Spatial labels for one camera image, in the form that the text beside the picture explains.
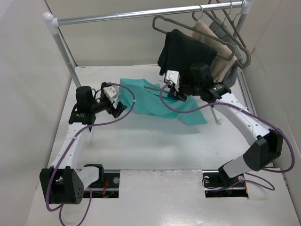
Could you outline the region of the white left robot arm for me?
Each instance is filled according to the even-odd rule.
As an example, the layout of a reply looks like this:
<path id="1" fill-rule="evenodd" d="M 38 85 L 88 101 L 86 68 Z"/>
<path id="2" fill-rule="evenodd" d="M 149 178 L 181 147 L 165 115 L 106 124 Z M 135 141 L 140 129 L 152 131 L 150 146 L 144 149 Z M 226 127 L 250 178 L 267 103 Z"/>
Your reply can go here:
<path id="1" fill-rule="evenodd" d="M 76 89 L 76 103 L 68 121 L 63 146 L 48 168 L 40 172 L 40 184 L 46 205 L 79 204 L 90 185 L 101 186 L 106 178 L 101 164 L 89 163 L 77 169 L 80 152 L 86 138 L 96 127 L 96 115 L 103 111 L 118 122 L 127 106 L 116 102 L 123 86 L 103 82 L 99 90 L 90 86 Z"/>

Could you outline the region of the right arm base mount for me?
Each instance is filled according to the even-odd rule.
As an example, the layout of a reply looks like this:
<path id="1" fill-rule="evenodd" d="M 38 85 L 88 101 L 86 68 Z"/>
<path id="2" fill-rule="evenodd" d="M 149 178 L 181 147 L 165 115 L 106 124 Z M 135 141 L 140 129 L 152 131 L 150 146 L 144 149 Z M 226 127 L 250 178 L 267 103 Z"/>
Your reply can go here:
<path id="1" fill-rule="evenodd" d="M 244 174 L 223 180 L 218 170 L 204 170 L 202 176 L 206 198 L 248 198 Z"/>

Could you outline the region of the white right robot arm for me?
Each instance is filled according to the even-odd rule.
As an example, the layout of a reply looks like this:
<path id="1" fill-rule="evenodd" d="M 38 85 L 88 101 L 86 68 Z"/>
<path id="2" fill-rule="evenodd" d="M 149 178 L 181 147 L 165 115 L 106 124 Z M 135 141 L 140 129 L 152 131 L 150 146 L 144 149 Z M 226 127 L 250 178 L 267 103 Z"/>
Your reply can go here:
<path id="1" fill-rule="evenodd" d="M 248 110 L 243 110 L 227 85 L 214 82 L 207 64 L 192 65 L 190 75 L 190 78 L 184 79 L 178 71 L 168 70 L 165 82 L 170 87 L 169 95 L 181 101 L 199 96 L 225 116 L 249 144 L 243 155 L 218 169 L 217 179 L 220 184 L 227 186 L 240 174 L 251 170 L 260 171 L 281 155 L 283 138 L 279 132 L 255 119 Z"/>

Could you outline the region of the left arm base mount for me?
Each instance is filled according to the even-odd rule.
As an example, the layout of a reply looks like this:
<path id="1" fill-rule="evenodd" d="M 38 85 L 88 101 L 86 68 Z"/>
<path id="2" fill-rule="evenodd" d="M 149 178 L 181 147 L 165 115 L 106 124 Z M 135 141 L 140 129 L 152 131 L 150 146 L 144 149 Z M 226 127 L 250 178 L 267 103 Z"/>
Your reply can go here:
<path id="1" fill-rule="evenodd" d="M 76 199 L 89 198 L 90 193 L 88 188 L 92 190 L 92 198 L 118 198 L 119 197 L 119 183 L 120 183 L 120 172 L 119 171 L 106 171 L 101 179 L 92 182 L 87 185 L 88 182 L 92 181 L 91 176 L 84 176 L 79 173 L 84 188 L 79 188 L 75 192 Z"/>

